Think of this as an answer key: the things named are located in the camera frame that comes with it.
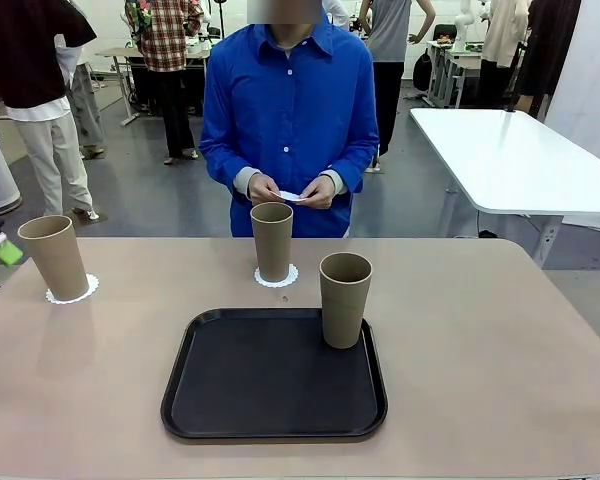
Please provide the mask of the tall brown paper cup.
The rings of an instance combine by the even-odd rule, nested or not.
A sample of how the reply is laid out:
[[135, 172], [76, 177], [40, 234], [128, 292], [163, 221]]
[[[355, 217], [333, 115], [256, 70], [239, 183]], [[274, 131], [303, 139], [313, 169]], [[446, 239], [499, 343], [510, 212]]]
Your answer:
[[73, 301], [87, 293], [87, 274], [71, 218], [34, 218], [19, 227], [18, 236], [55, 300]]
[[371, 284], [373, 267], [365, 257], [336, 252], [319, 265], [322, 332], [336, 349], [348, 349], [357, 342]]
[[289, 275], [293, 210], [285, 203], [266, 202], [254, 206], [250, 215], [260, 276], [281, 282]]

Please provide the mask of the person's left forearm blue sleeve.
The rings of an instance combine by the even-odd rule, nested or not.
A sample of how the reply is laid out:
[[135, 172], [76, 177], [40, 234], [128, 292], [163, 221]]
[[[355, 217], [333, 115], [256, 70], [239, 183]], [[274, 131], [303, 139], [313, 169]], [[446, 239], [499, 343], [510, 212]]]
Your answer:
[[363, 174], [372, 166], [378, 154], [378, 146], [374, 144], [351, 144], [332, 163], [322, 175], [327, 176], [334, 184], [335, 195], [358, 193], [361, 190]]

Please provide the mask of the person's right forearm blue sleeve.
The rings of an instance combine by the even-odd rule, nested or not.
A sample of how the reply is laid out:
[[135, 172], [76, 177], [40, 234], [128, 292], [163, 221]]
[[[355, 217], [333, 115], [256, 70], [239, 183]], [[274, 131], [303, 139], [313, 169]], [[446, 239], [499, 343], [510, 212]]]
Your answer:
[[201, 150], [207, 162], [209, 175], [247, 198], [250, 197], [249, 182], [260, 171], [242, 158], [235, 148], [225, 141], [206, 138], [201, 141]]

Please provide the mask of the person's right hand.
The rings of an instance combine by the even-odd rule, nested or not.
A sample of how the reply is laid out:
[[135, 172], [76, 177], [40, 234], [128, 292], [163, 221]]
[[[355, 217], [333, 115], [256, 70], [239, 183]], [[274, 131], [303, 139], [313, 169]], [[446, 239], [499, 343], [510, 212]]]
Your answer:
[[280, 191], [274, 180], [260, 172], [254, 173], [248, 182], [248, 194], [253, 205], [282, 202]]

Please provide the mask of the person's left hand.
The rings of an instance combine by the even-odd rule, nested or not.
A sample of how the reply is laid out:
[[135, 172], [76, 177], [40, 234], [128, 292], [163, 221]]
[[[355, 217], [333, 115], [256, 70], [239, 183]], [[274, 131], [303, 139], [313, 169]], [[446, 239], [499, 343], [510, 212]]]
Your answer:
[[326, 210], [331, 207], [335, 196], [333, 180], [327, 175], [320, 175], [300, 194], [299, 204], [312, 209]]

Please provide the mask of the person in grey trousers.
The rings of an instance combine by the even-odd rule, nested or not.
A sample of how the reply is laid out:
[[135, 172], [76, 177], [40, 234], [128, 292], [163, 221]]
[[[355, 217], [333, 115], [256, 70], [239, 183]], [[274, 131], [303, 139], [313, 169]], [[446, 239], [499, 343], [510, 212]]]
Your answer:
[[82, 48], [69, 49], [62, 34], [55, 36], [54, 43], [58, 63], [66, 80], [66, 96], [74, 117], [82, 158], [102, 158], [106, 146], [104, 127]]

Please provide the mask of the person dark top white trousers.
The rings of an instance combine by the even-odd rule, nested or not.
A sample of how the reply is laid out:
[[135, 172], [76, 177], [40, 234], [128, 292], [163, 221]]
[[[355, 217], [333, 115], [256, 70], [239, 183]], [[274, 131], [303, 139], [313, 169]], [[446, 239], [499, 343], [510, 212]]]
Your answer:
[[82, 47], [96, 33], [69, 0], [0, 0], [0, 92], [44, 195], [44, 213], [99, 219], [88, 188], [67, 91]]

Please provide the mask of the grey background desk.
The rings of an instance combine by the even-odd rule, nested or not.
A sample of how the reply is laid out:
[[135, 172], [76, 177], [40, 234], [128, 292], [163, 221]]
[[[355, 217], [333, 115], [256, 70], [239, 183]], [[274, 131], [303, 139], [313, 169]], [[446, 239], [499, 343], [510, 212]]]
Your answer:
[[[202, 68], [203, 74], [206, 75], [210, 54], [211, 54], [210, 50], [201, 50], [198, 52], [188, 52], [186, 54], [186, 59], [200, 61], [201, 64], [199, 66]], [[129, 74], [124, 75], [122, 72], [122, 67], [131, 67], [131, 64], [129, 64], [128, 62], [123, 63], [123, 62], [121, 62], [121, 59], [122, 58], [124, 58], [124, 59], [130, 59], [130, 58], [143, 59], [143, 56], [135, 47], [108, 48], [106, 50], [97, 52], [96, 56], [108, 58], [113, 61], [114, 72], [118, 79], [118, 83], [119, 83], [120, 90], [122, 93], [122, 100], [124, 102], [125, 111], [126, 111], [126, 118], [120, 122], [120, 126], [127, 127], [129, 124], [131, 124], [132, 122], [134, 122], [135, 120], [140, 118], [142, 116], [142, 113], [136, 111], [131, 106], [131, 103], [130, 103], [131, 77]]]

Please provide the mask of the person in plaid shirt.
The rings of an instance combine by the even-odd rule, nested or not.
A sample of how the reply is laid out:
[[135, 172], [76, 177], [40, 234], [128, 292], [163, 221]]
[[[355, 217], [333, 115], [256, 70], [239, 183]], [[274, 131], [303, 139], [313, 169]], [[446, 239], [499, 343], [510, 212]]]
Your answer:
[[183, 86], [186, 36], [199, 31], [204, 10], [198, 0], [124, 0], [132, 39], [142, 54], [162, 112], [172, 165], [198, 157]]

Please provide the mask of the black plastic serving tray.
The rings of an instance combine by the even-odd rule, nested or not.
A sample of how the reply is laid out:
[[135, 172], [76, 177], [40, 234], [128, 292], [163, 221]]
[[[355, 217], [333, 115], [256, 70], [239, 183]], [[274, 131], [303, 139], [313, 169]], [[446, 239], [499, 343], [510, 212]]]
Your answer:
[[318, 308], [222, 308], [187, 326], [160, 413], [183, 440], [300, 443], [368, 437], [388, 407], [369, 323], [340, 350]]

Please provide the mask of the person in blue shirt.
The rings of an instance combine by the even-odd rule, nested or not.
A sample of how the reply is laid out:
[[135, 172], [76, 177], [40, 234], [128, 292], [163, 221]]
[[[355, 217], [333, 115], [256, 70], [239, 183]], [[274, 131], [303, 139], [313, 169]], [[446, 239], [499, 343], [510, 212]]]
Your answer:
[[[321, 0], [259, 7], [211, 51], [201, 141], [231, 144], [279, 191], [300, 195], [347, 146], [378, 146], [373, 62], [358, 37], [329, 21]], [[255, 205], [227, 190], [231, 232], [248, 237]], [[336, 195], [326, 210], [293, 204], [293, 236], [345, 237], [355, 194]]]

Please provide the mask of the person grey top black trousers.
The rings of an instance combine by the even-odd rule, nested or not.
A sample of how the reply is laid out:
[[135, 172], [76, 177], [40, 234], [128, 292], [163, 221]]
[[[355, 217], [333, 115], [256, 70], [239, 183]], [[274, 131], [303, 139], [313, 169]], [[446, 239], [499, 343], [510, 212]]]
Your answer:
[[[409, 33], [413, 1], [425, 19], [417, 34]], [[367, 173], [381, 170], [379, 158], [389, 150], [397, 115], [398, 100], [408, 43], [418, 44], [429, 31], [436, 12], [432, 0], [362, 0], [358, 20], [367, 35], [366, 45], [373, 60], [378, 151]]]

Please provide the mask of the black bag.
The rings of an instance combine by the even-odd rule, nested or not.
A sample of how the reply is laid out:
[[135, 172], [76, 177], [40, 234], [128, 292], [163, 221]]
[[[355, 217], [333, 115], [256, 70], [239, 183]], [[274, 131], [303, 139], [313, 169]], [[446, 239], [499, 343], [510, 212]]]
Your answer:
[[413, 87], [421, 92], [426, 92], [429, 88], [432, 74], [432, 60], [428, 52], [425, 51], [415, 62], [412, 73]]

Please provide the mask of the white background desk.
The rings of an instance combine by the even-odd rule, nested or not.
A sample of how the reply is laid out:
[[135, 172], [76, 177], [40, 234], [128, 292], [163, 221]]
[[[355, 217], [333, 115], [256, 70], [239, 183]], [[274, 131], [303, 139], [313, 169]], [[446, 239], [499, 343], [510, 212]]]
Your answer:
[[424, 101], [433, 108], [458, 109], [466, 81], [479, 78], [481, 54], [455, 52], [451, 45], [440, 45], [437, 41], [429, 40], [426, 44], [432, 72]]

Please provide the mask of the large white table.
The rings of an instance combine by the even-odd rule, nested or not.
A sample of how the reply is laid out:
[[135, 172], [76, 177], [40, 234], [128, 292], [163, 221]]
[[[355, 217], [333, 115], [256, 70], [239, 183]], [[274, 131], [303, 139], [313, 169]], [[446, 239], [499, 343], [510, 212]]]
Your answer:
[[439, 234], [452, 234], [459, 193], [481, 213], [539, 217], [532, 258], [544, 265], [564, 218], [600, 217], [600, 159], [520, 111], [413, 108], [450, 175]]

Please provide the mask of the black tripod stand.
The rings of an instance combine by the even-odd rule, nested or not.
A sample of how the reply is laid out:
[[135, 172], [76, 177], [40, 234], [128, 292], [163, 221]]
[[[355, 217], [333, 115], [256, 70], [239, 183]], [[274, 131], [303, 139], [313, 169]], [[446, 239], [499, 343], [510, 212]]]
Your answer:
[[513, 62], [511, 65], [511, 78], [509, 82], [509, 87], [507, 89], [508, 92], [508, 101], [505, 104], [504, 109], [508, 112], [513, 112], [515, 110], [515, 105], [519, 99], [520, 88], [521, 88], [521, 67], [524, 63], [524, 54], [526, 51], [526, 44], [519, 43], [517, 45], [516, 53], [513, 58]]

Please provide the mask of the person in beige top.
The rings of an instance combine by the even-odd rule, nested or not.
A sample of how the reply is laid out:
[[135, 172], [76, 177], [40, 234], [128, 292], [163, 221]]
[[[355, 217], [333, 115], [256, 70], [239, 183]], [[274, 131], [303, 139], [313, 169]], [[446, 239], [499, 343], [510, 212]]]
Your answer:
[[517, 65], [532, 0], [490, 0], [476, 97], [480, 109], [499, 109]]

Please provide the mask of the person in dark clothes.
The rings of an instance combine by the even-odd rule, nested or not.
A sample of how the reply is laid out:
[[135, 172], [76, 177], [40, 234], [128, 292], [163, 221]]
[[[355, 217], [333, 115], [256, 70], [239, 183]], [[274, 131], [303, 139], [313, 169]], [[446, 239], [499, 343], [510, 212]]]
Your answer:
[[516, 109], [528, 114], [536, 97], [551, 101], [570, 47], [582, 0], [532, 0], [530, 37]]

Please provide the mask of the white partition panel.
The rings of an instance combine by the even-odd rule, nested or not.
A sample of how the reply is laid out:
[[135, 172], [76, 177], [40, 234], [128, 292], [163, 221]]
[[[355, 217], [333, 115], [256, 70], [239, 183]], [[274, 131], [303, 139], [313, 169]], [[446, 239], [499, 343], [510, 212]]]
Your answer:
[[582, 0], [545, 124], [600, 158], [600, 0]]

